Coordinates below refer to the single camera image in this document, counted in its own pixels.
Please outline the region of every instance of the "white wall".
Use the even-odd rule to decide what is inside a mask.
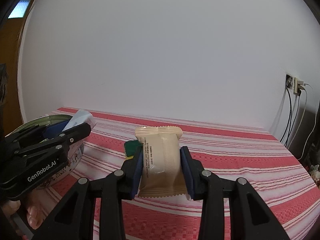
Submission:
[[[18,98],[19,98],[19,105],[20,105],[20,111],[21,111],[21,116],[22,116],[22,120],[23,122],[27,121],[27,117],[26,117],[26,111],[24,109],[24,104],[23,104],[23,95],[22,95],[22,80],[21,80],[21,69],[22,69],[22,55],[23,55],[23,44],[25,42],[26,39],[26,33],[27,33],[27,29],[28,29],[28,25],[29,25],[29,21],[33,12],[33,6],[36,4],[37,0],[33,1],[32,7],[29,11],[29,14],[27,16],[26,22],[24,24],[24,28],[22,30],[22,36],[21,36],[21,46],[19,48],[19,52],[18,52],[18,68],[17,68],[17,85],[18,85]]]
[[[319,51],[303,0],[38,0],[23,104],[27,120],[71,106],[261,126],[279,138],[287,98],[271,126],[285,72],[319,102]],[[314,112],[311,90],[308,98]]]

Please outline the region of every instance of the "packaged snack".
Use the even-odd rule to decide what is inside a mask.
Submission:
[[[182,130],[175,126],[138,127],[135,136],[143,143],[141,197],[186,194],[178,140]]]

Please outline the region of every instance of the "wooden door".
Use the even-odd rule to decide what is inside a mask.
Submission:
[[[3,108],[4,134],[23,124],[18,98],[18,56],[22,31],[34,0],[30,0],[21,18],[9,18],[0,29],[0,63],[5,63],[8,73],[7,97]]]

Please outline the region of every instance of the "table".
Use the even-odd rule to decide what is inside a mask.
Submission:
[[[62,107],[52,114],[73,115],[78,109]],[[97,125],[84,142],[76,169],[52,187],[39,191],[47,215],[80,178],[100,179],[119,169],[125,160],[124,142],[135,139],[137,126],[179,126],[180,146],[188,146],[221,178],[245,177],[278,218],[291,240],[307,234],[320,214],[320,190],[296,158],[261,128],[174,120],[168,118],[90,111]],[[225,204],[225,240],[230,239],[230,213]],[[126,238],[129,240],[197,239],[202,201],[185,195],[123,200]],[[94,239],[99,239],[100,200],[97,199]]]

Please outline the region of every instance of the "metal screw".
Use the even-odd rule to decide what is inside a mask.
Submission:
[[[202,174],[203,176],[209,177],[209,176],[211,175],[211,171],[204,170],[204,171],[201,172],[201,174]]]
[[[124,172],[122,170],[116,170],[115,171],[115,175],[116,176],[122,176],[124,174]]]
[[[241,185],[244,185],[247,183],[247,180],[245,178],[239,178],[238,183],[240,183]]]
[[[87,178],[80,178],[80,179],[78,180],[79,184],[81,184],[81,185],[86,184],[87,181],[88,181]]]

